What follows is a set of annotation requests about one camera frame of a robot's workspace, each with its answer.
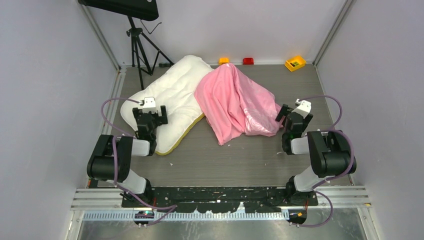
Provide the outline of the white yellow-edged pillow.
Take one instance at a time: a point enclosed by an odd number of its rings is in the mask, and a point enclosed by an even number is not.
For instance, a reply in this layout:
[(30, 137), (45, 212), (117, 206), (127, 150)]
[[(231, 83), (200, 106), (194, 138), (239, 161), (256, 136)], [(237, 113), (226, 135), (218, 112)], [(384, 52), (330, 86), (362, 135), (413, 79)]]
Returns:
[(157, 155), (170, 154), (204, 117), (194, 92), (211, 71), (213, 68), (200, 57), (186, 55), (144, 90), (130, 97), (137, 101), (154, 97), (157, 106), (166, 107), (168, 123), (156, 129)]

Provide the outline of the pink floral pillowcase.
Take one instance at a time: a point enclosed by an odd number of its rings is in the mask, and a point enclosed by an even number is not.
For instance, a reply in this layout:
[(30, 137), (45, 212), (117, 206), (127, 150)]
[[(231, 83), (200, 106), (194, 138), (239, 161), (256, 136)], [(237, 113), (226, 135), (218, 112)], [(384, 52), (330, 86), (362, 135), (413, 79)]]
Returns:
[(242, 134), (272, 137), (283, 126), (274, 94), (232, 63), (207, 73), (194, 97), (220, 146)]

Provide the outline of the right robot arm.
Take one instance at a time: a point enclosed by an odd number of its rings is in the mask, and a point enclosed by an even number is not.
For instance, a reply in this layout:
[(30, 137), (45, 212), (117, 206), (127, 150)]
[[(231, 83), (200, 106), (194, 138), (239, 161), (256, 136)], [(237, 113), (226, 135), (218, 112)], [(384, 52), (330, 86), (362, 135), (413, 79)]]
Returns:
[(308, 155), (310, 159), (310, 165), (285, 185), (284, 201), (291, 205), (314, 197), (318, 186), (357, 169), (351, 142), (342, 131), (306, 130), (313, 118), (310, 111), (308, 101), (298, 102), (296, 108), (284, 104), (275, 118), (283, 126), (282, 150), (287, 155)]

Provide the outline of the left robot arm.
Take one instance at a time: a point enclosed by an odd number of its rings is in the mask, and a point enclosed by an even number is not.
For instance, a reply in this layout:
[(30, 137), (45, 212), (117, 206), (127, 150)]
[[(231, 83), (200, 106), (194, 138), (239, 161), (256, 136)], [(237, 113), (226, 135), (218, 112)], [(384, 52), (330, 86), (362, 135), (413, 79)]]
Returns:
[(154, 199), (151, 182), (131, 170), (132, 157), (152, 156), (157, 147), (157, 127), (168, 123), (166, 106), (160, 112), (134, 107), (135, 137), (102, 134), (99, 136), (87, 163), (87, 175), (91, 179), (109, 182), (125, 189), (141, 207), (148, 207)]

